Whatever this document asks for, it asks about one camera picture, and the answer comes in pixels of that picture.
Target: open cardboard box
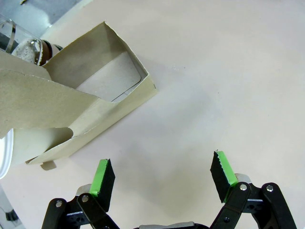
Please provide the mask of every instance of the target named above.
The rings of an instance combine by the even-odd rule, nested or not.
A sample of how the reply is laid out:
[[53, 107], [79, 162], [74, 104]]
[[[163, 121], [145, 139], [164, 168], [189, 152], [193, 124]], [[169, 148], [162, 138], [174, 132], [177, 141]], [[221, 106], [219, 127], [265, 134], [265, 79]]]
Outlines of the open cardboard box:
[[67, 157], [156, 92], [105, 22], [43, 67], [0, 52], [0, 138], [13, 129], [12, 164]]

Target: white surface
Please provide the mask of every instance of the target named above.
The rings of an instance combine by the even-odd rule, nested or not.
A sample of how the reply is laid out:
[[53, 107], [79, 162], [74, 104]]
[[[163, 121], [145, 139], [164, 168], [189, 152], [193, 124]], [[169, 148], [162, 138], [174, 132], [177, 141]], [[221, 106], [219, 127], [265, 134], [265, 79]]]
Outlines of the white surface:
[[[25, 227], [40, 228], [52, 198], [91, 183], [101, 158], [112, 160], [109, 214], [122, 229], [211, 225], [222, 206], [209, 171], [219, 149], [255, 185], [277, 183], [303, 228], [303, 1], [96, 0], [54, 25], [49, 41], [65, 46], [104, 19], [160, 92], [56, 169], [11, 170], [1, 183]], [[257, 226], [248, 214], [237, 228]]]

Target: glass jar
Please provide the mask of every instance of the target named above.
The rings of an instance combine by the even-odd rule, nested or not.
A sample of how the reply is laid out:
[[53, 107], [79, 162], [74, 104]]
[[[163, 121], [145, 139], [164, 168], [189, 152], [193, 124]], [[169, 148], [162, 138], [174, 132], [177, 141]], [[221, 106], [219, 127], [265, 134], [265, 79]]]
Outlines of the glass jar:
[[27, 62], [44, 65], [62, 47], [35, 37], [12, 20], [0, 15], [0, 49]]

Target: bolt head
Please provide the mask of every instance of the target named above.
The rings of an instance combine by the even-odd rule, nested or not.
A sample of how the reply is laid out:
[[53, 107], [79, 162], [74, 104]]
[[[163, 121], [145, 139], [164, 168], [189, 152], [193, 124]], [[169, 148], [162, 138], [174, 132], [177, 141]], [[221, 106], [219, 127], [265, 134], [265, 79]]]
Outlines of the bolt head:
[[81, 198], [82, 202], [87, 202], [89, 200], [89, 196], [85, 195]]
[[268, 192], [272, 192], [273, 191], [273, 187], [271, 185], [268, 185], [266, 187], [266, 189], [267, 189]]
[[61, 201], [61, 200], [57, 200], [55, 206], [56, 206], [57, 208], [59, 208], [60, 206], [62, 206], [62, 201]]
[[240, 188], [240, 190], [245, 191], [245, 190], [247, 190], [247, 185], [241, 184], [239, 188]]
[[229, 217], [225, 217], [225, 218], [224, 218], [224, 222], [225, 222], [225, 223], [230, 222], [230, 218], [229, 218]]

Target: green tape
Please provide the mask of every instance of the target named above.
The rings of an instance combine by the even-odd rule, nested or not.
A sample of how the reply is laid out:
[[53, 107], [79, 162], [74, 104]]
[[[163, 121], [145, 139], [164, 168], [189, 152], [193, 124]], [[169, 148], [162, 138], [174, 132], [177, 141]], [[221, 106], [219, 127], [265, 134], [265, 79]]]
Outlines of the green tape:
[[230, 186], [235, 186], [238, 183], [238, 180], [228, 162], [228, 159], [226, 158], [223, 151], [218, 151], [217, 154], [228, 183]]
[[98, 193], [101, 190], [101, 186], [102, 186], [102, 183], [104, 180], [103, 178], [105, 176], [107, 165], [108, 165], [107, 159], [100, 160], [99, 166], [95, 172], [94, 179], [92, 181], [91, 188], [89, 191], [90, 194], [95, 197], [97, 197]]

